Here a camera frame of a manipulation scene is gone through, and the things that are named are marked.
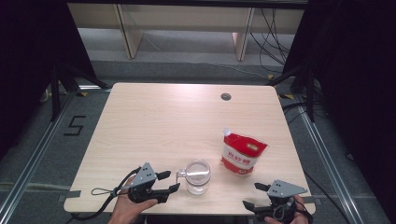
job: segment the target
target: human hand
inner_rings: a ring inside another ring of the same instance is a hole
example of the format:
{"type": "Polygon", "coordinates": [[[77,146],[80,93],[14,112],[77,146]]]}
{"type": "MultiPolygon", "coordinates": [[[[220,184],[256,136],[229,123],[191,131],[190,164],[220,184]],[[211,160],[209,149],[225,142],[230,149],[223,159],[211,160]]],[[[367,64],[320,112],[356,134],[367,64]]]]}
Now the human hand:
{"type": "MultiPolygon", "coordinates": [[[[304,211],[305,208],[303,207],[304,200],[299,195],[294,195],[294,200],[296,201],[297,209],[304,211]]],[[[265,217],[264,221],[268,224],[281,224],[276,219],[272,217],[265,217]]],[[[294,220],[290,224],[308,224],[308,217],[304,216],[299,212],[294,213],[294,220]]]]}
{"type": "MultiPolygon", "coordinates": [[[[130,185],[134,176],[125,185],[130,185]]],[[[150,199],[142,203],[134,203],[128,198],[128,189],[123,189],[118,196],[109,224],[133,224],[139,214],[158,203],[157,199],[150,199]]]]}

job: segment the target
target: floor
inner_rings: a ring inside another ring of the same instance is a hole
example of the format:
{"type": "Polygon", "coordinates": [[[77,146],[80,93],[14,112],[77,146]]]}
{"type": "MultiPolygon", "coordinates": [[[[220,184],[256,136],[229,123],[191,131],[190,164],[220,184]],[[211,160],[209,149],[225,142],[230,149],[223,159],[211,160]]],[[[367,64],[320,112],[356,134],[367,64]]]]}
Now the floor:
{"type": "MultiPolygon", "coordinates": [[[[252,37],[245,60],[238,62],[232,36],[227,33],[147,31],[132,60],[126,59],[119,31],[80,29],[80,34],[97,76],[107,83],[122,80],[263,85],[268,75],[278,76],[282,69],[281,63],[260,55],[252,37]],[[128,76],[133,69],[135,75],[128,76]]],[[[254,36],[263,41],[261,34],[254,36]]],[[[293,35],[278,37],[283,46],[290,48],[293,35]]],[[[282,62],[279,50],[269,50],[282,62]]],[[[290,96],[291,82],[288,79],[276,86],[282,105],[304,98],[290,96]]],[[[79,83],[89,84],[84,80],[79,83]]],[[[15,202],[1,223],[77,223],[63,210],[64,197],[109,95],[109,91],[87,92],[88,96],[62,96],[66,110],[56,124],[50,122],[50,101],[43,102],[26,125],[20,142],[0,162],[0,201],[15,202]],[[78,137],[66,136],[75,131],[69,128],[70,120],[80,115],[85,116],[78,120],[84,126],[83,132],[78,137]]],[[[346,157],[347,148],[325,106],[315,105],[314,124],[303,107],[286,110],[285,117],[302,166],[313,179],[308,177],[307,181],[317,206],[315,223],[347,223],[329,197],[346,213],[349,223],[390,223],[356,164],[346,157]]],[[[102,214],[87,223],[106,223],[108,218],[108,214],[102,214]]],[[[253,217],[225,218],[223,222],[258,223],[253,217]]]]}

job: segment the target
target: gray carpet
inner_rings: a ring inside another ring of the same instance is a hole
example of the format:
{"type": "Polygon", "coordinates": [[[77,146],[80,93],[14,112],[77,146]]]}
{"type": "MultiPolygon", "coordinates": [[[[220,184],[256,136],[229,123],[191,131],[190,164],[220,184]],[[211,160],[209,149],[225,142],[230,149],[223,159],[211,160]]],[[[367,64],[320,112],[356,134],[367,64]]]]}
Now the gray carpet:
{"type": "MultiPolygon", "coordinates": [[[[210,64],[185,63],[110,63],[92,62],[98,77],[108,84],[119,81],[128,82],[171,82],[171,83],[216,83],[263,85],[267,82],[262,77],[244,74],[227,67],[210,64]]],[[[259,66],[239,66],[241,70],[268,74],[259,66]]],[[[290,80],[277,85],[278,93],[289,93],[290,80]]],[[[17,209],[9,223],[66,223],[70,216],[63,210],[63,203],[58,202],[72,184],[85,149],[90,142],[92,132],[106,103],[108,92],[89,92],[85,97],[76,96],[67,108],[64,119],[54,136],[46,155],[37,168],[31,180],[31,185],[51,185],[55,189],[29,188],[21,198],[17,209]],[[76,133],[77,130],[68,125],[74,116],[85,116],[75,119],[75,124],[83,125],[80,135],[65,136],[65,133],[76,133]]],[[[281,100],[282,105],[295,103],[295,100],[281,100]]],[[[366,223],[389,223],[373,193],[364,181],[359,169],[353,161],[345,157],[347,149],[332,126],[331,120],[321,105],[315,106],[315,118],[323,141],[332,154],[337,168],[346,181],[348,189],[353,194],[359,210],[366,223]]],[[[32,154],[40,136],[45,131],[50,119],[50,102],[40,106],[32,117],[21,141],[8,152],[0,162],[0,181],[14,182],[18,178],[24,164],[32,154]]],[[[298,108],[291,109],[286,114],[290,122],[290,132],[297,148],[303,168],[339,203],[332,183],[318,156],[317,150],[304,126],[298,108]]],[[[335,206],[325,197],[323,192],[308,179],[308,184],[314,198],[317,200],[317,211],[314,214],[315,223],[345,223],[335,206]]],[[[4,200],[7,189],[0,192],[4,200]]],[[[88,223],[106,223],[108,214],[88,223]]]]}

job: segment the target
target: clear glass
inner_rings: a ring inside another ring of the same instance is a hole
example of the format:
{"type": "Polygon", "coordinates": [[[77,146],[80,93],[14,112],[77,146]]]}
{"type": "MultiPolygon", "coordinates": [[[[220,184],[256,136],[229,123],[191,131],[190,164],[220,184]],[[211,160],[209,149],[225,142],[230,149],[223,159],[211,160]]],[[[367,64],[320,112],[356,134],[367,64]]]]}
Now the clear glass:
{"type": "Polygon", "coordinates": [[[210,166],[204,160],[194,160],[187,164],[186,169],[177,172],[177,179],[185,177],[187,190],[191,194],[204,194],[209,188],[210,166]]]}

